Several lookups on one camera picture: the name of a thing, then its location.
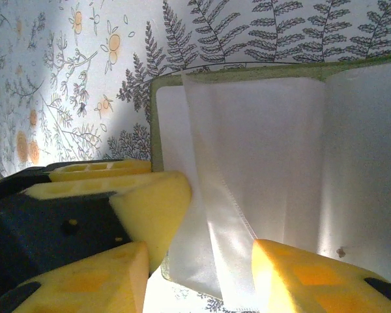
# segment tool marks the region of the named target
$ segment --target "black plastic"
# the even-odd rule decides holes
[[[367,277],[364,279],[372,288],[383,294],[385,297],[391,300],[391,283],[384,282],[378,278]]]
[[[48,176],[50,171],[56,170],[57,168],[62,168],[64,166],[72,164],[86,164],[86,163],[101,163],[107,162],[108,160],[94,160],[94,161],[79,161],[79,162],[58,162],[50,164],[46,167],[32,167],[26,168],[18,173],[15,173],[11,176],[5,177],[0,180],[0,200],[15,194],[39,183],[50,183],[51,180]]]
[[[109,204],[112,194],[37,200],[19,193],[0,200],[0,296],[34,276],[129,243]]]
[[[39,287],[39,282],[30,282],[6,292],[0,297],[0,313],[12,313]]]

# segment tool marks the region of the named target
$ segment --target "yellow sponge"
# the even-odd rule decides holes
[[[261,313],[391,313],[391,301],[364,281],[383,277],[274,241],[255,241],[252,274]]]
[[[57,168],[48,175],[51,181],[77,181],[80,179],[115,177],[149,173],[151,162],[142,160],[123,160],[115,162],[99,162],[73,164]]]
[[[187,178],[177,172],[110,197],[110,204],[133,241],[145,241],[149,267],[161,264],[191,201]]]
[[[145,243],[96,254],[34,277],[42,285],[14,313],[141,313],[149,275]]]

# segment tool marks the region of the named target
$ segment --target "floral wallpaper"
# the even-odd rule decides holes
[[[389,53],[391,0],[0,0],[0,172],[150,159],[159,76]]]

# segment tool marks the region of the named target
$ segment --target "olive green edge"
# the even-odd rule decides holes
[[[250,80],[264,80],[268,78],[288,78],[288,77],[309,77],[316,80],[325,81],[329,76],[351,70],[354,68],[371,67],[391,63],[391,55],[386,57],[373,58],[368,60],[332,62],[332,63],[312,63],[263,66],[252,68],[233,68],[229,70],[219,70],[216,72],[191,73],[193,78],[204,83],[225,83],[243,82]],[[151,105],[151,162],[152,171],[163,171],[164,163],[162,159],[162,145],[159,131],[158,107],[156,106],[156,92],[165,86],[182,85],[181,75],[167,75],[156,78],[151,83],[150,105]],[[168,256],[161,264],[162,276],[169,277]]]

